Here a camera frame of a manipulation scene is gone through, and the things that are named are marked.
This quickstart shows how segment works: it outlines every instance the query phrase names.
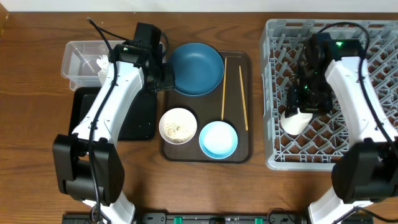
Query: wire rack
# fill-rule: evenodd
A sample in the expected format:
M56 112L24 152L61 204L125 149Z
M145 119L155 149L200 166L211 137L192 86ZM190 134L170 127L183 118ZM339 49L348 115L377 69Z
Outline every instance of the wire rack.
M280 126L287 90L296 70L304 41L335 20L271 19L260 39L264 89L264 139L266 164L273 170L331 170L348 150L348 130L337 99L334 109L313 118L298 136ZM373 87L389 121L398 128L398 21L354 21L367 27L371 44L368 69ZM364 36L356 27L327 30L334 39Z

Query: chopstick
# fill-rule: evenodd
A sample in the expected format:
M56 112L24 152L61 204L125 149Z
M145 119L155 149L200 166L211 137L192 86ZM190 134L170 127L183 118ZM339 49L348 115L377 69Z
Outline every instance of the chopstick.
M224 65L224 87L223 87L223 105L221 108L221 120L224 120L224 104L225 104L225 83L226 83L226 57L225 57L225 65Z
M243 79L242 79L242 69L241 66L239 66L239 74L241 76L241 91L242 91L242 102L243 102L243 114L244 114L244 126L246 128L246 130L249 130L248 127L248 116L246 114L246 101L244 100L244 90L243 90Z

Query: transparent bin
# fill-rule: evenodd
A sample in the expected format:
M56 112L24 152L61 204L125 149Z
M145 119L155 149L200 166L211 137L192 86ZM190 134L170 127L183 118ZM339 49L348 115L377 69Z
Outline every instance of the transparent bin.
M348 148L348 130L337 99L334 110L313 118L298 136L280 126L286 109L290 78L307 38L341 20L270 19L261 35L260 62L264 90L264 146L266 165L272 170L330 171ZM367 28L369 77L389 121L398 129L398 21L351 21ZM327 30L334 39L365 38L357 27Z
M123 41L110 40L113 48ZM101 70L97 59L108 55L109 50L102 40L71 41L67 43L63 55L61 75L70 79L69 87L75 91L79 87L100 87L98 72Z

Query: white bowl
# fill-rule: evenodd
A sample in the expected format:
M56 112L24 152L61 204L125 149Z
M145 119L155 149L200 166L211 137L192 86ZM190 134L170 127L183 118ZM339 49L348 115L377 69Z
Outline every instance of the white bowl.
M165 126L168 124L177 124L183 125L185 133L184 136L187 136L184 139L181 139L181 142L173 142L169 139L165 134ZM191 140L197 131L197 119L195 116L186 109L183 108L174 108L163 114L162 118L159 121L159 132L162 138L171 144L184 144Z

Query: dark brown tray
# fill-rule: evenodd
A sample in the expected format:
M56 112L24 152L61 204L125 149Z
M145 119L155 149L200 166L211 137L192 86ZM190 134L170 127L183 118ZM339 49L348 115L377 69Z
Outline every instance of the dark brown tray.
M223 82L210 93L204 96L185 96L175 90L165 94L165 112L172 108L185 108L190 110L198 121L198 129L189 142L181 145L170 144L163 139L160 143L162 155L170 161L182 162L219 162L243 163L250 159L252 154L252 85L251 61L244 52L219 52L225 62L226 88L224 104L224 121L232 125L238 133L238 146L234 153L225 159L212 159L200 149L199 134L206 124L221 120L221 105L223 100ZM242 68L244 96L249 130L244 125L243 103L241 95L241 81L239 66Z

